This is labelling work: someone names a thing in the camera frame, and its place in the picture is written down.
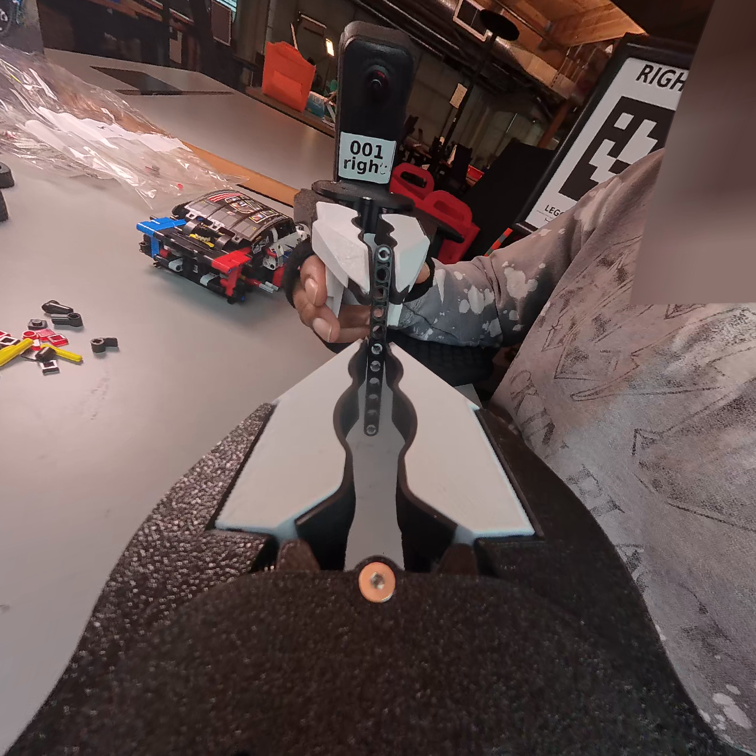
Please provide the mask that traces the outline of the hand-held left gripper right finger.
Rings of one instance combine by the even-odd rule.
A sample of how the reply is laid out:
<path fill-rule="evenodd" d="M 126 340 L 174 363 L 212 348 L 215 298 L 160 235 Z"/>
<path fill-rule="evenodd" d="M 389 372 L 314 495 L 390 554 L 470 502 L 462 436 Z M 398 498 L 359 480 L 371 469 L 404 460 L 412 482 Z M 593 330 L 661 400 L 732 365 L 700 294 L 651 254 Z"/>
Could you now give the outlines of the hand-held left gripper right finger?
<path fill-rule="evenodd" d="M 404 568 L 431 572 L 448 549 L 537 539 L 537 522 L 507 472 L 476 402 L 391 345 L 386 381 L 402 437 L 396 517 Z"/>

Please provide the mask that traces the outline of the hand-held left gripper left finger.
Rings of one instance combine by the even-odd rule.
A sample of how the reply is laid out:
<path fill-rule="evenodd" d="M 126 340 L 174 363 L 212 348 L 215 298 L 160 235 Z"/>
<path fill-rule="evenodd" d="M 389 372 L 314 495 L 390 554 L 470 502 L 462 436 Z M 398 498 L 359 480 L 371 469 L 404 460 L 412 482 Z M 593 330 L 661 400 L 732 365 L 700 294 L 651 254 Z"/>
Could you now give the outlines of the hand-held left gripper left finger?
<path fill-rule="evenodd" d="M 332 357 L 277 398 L 227 489 L 216 528 L 307 543 L 323 570 L 345 567 L 355 511 L 347 435 L 357 422 L 363 343 Z"/>

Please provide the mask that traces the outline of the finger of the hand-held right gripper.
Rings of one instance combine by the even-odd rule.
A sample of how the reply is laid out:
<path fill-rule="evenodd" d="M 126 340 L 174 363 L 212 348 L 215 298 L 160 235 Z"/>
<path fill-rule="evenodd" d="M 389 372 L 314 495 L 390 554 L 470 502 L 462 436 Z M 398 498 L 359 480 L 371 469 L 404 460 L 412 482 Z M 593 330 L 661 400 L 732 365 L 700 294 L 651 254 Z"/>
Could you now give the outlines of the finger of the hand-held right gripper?
<path fill-rule="evenodd" d="M 356 225 L 358 213 L 335 203 L 319 201 L 311 224 L 311 246 L 326 267 L 326 306 L 339 315 L 344 295 L 351 284 L 356 293 L 348 303 L 371 295 L 371 262 L 376 248 L 375 234 Z"/>
<path fill-rule="evenodd" d="M 412 215 L 385 214 L 384 221 L 391 227 L 389 239 L 393 250 L 393 282 L 389 300 L 400 305 L 408 297 L 426 262 L 430 239 L 421 223 Z"/>

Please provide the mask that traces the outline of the black perforated brick beam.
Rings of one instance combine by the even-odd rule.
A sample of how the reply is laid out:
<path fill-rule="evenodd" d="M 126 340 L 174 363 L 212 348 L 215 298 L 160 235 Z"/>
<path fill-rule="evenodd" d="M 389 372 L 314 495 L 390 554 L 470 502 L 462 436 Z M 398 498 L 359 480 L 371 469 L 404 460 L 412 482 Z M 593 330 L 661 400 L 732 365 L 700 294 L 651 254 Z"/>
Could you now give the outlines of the black perforated brick beam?
<path fill-rule="evenodd" d="M 389 246 L 383 244 L 375 249 L 364 399 L 364 434 L 368 437 L 376 436 L 380 429 L 393 261 L 393 252 Z"/>

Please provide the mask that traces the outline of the person's right forearm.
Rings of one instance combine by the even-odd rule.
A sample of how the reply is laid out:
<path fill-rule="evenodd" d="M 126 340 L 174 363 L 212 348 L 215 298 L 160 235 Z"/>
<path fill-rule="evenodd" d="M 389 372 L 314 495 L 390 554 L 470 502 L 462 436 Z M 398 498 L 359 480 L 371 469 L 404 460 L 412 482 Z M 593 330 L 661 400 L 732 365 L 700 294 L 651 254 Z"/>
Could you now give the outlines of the person's right forearm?
<path fill-rule="evenodd" d="M 397 331 L 454 346 L 517 343 L 554 294 L 598 282 L 604 268 L 637 250 L 664 156 L 660 149 L 642 158 L 505 248 L 436 262 L 422 295 L 403 305 Z"/>

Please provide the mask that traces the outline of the grey desk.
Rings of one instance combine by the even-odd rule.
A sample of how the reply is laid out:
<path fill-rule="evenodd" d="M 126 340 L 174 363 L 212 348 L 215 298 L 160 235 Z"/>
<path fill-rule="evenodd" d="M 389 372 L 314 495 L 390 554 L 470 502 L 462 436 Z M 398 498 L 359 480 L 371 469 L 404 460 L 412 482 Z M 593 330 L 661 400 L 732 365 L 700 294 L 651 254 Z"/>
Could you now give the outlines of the grey desk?
<path fill-rule="evenodd" d="M 139 252 L 150 215 L 116 182 L 11 156 L 1 326 L 43 302 L 81 364 L 2 367 L 2 754 L 57 682 L 135 530 L 194 463 L 332 354 L 281 294 L 229 305 Z"/>

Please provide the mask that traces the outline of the person's right hand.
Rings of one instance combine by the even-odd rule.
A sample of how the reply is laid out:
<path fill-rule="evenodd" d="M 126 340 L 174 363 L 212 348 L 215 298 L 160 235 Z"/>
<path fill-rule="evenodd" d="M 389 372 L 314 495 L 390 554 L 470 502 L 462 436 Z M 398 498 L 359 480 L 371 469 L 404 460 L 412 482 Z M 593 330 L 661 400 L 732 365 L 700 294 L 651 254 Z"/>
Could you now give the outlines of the person's right hand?
<path fill-rule="evenodd" d="M 335 315 L 326 299 L 326 267 L 313 255 L 302 263 L 293 290 L 294 307 L 301 322 L 326 345 L 353 343 L 369 336 L 369 306 L 341 305 Z"/>

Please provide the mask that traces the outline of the black office chair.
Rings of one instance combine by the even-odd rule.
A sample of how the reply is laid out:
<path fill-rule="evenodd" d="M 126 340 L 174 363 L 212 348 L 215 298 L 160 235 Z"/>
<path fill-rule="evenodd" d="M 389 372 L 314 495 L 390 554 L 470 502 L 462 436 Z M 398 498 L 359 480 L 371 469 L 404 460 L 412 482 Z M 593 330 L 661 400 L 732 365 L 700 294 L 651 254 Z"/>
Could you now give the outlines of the black office chair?
<path fill-rule="evenodd" d="M 434 240 L 436 237 L 440 237 L 440 239 L 449 240 L 452 243 L 461 243 L 465 239 L 463 233 L 460 233 L 453 226 L 441 221 L 440 219 L 432 215 L 418 215 L 417 219 L 421 223 L 423 230 L 431 240 Z"/>

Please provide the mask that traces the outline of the red tote bag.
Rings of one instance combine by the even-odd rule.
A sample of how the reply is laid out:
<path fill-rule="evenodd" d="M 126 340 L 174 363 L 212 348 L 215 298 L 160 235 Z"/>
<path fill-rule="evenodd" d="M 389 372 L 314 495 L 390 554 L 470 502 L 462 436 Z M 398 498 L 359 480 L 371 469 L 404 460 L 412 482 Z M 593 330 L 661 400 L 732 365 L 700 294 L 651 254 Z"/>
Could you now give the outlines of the red tote bag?
<path fill-rule="evenodd" d="M 472 210 L 462 200 L 445 191 L 433 191 L 421 202 L 420 209 L 464 234 L 465 239 L 461 243 L 442 240 L 439 236 L 432 242 L 432 257 L 445 264 L 459 262 L 478 236 L 479 227 L 473 221 Z"/>
<path fill-rule="evenodd" d="M 389 183 L 392 194 L 402 194 L 418 204 L 425 200 L 434 188 L 432 175 L 419 165 L 400 163 L 392 170 Z"/>

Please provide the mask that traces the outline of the orange bag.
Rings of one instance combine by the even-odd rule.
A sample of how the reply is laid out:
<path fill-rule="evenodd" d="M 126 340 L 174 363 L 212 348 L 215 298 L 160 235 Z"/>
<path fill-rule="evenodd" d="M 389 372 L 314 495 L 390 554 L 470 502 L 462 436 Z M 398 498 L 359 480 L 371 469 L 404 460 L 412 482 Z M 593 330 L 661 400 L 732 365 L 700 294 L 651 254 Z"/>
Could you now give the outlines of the orange bag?
<path fill-rule="evenodd" d="M 315 71 L 315 65 L 309 63 L 293 45 L 285 42 L 266 43 L 262 93 L 302 113 L 306 109 Z"/>

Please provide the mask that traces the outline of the brick race car model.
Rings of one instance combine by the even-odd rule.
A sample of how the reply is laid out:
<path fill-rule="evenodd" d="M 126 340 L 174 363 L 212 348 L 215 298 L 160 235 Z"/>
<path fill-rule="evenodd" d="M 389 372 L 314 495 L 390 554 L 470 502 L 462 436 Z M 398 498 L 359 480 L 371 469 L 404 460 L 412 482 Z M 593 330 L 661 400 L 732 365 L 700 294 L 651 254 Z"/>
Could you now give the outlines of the brick race car model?
<path fill-rule="evenodd" d="M 278 291 L 291 252 L 308 238 L 303 224 L 235 190 L 205 194 L 136 227 L 155 268 L 231 304 L 254 289 Z"/>

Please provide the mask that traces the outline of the grey table with wooden edge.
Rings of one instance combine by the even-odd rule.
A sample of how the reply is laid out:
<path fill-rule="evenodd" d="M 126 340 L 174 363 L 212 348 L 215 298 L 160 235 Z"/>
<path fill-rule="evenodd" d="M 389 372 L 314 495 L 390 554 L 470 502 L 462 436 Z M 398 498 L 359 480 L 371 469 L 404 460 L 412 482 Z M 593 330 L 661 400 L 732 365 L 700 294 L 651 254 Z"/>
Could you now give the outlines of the grey table with wooden edge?
<path fill-rule="evenodd" d="M 222 173 L 292 206 L 296 193 L 333 177 L 334 139 L 199 72 L 45 50 L 82 80 L 120 94 Z"/>

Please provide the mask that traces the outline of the black patterned tag board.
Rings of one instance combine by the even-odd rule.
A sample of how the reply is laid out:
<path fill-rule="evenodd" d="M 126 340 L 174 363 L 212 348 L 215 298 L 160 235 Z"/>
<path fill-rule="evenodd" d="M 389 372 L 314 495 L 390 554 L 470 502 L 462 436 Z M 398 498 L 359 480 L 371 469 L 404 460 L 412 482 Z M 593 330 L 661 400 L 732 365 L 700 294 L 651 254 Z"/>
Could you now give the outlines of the black patterned tag board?
<path fill-rule="evenodd" d="M 664 148 L 695 46 L 626 34 L 513 223 L 527 235 Z"/>

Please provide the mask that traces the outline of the heap of clear plastic bags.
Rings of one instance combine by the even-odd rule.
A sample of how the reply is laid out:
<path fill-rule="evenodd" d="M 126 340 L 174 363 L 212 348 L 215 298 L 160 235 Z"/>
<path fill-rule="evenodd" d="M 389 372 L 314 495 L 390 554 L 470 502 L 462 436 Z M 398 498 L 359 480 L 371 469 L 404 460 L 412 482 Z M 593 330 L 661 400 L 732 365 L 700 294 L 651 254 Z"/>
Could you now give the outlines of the heap of clear plastic bags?
<path fill-rule="evenodd" d="M 149 207 L 226 188 L 219 172 L 115 94 L 2 45 L 1 148 L 45 172 L 114 180 Z"/>

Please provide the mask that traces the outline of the pile of yellow red black parts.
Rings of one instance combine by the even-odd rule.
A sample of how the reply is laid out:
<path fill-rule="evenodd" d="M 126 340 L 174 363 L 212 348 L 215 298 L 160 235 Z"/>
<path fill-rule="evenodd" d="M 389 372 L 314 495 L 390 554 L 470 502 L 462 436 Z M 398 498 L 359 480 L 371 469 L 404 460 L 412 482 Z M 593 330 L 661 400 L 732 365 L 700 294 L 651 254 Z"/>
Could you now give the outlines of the pile of yellow red black parts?
<path fill-rule="evenodd" d="M 23 361 L 35 364 L 44 375 L 60 372 L 61 363 L 82 365 L 81 349 L 70 344 L 73 332 L 84 329 L 83 316 L 73 307 L 56 299 L 40 306 L 41 316 L 28 320 L 18 332 L 1 331 L 1 368 Z"/>

